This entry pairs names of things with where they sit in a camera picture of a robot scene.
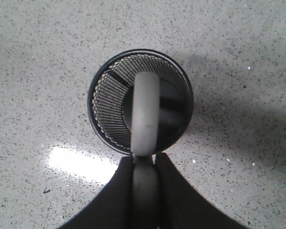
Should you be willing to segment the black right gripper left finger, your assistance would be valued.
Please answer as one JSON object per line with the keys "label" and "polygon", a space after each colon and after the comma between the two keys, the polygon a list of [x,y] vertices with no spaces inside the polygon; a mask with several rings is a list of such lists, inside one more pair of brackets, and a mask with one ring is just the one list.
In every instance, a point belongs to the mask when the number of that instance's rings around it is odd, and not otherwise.
{"label": "black right gripper left finger", "polygon": [[133,184],[133,159],[123,157],[100,193],[61,229],[128,229]]}

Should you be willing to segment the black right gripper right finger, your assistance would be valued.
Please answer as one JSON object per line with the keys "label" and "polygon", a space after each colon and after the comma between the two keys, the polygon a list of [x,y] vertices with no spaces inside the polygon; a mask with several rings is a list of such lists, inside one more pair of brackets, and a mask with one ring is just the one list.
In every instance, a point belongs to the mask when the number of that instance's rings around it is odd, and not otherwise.
{"label": "black right gripper right finger", "polygon": [[213,206],[181,175],[165,153],[158,153],[155,168],[160,184],[161,229],[245,229],[246,226]]}

